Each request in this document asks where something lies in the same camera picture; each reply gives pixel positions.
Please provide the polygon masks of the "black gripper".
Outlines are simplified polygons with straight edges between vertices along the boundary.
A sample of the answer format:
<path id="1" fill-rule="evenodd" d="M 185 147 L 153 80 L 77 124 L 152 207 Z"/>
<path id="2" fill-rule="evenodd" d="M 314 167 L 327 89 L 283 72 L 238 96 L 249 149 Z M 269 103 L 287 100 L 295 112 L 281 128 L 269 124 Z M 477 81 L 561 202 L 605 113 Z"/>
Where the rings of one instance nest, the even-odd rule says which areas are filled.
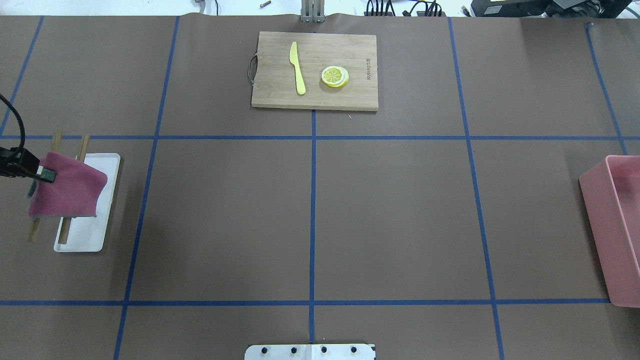
<path id="1" fill-rule="evenodd" d="M 40 167 L 41 161 L 23 148 L 0 148 L 0 175 L 8 178 L 32 178 L 40 182 L 54 183 L 57 172 Z"/>

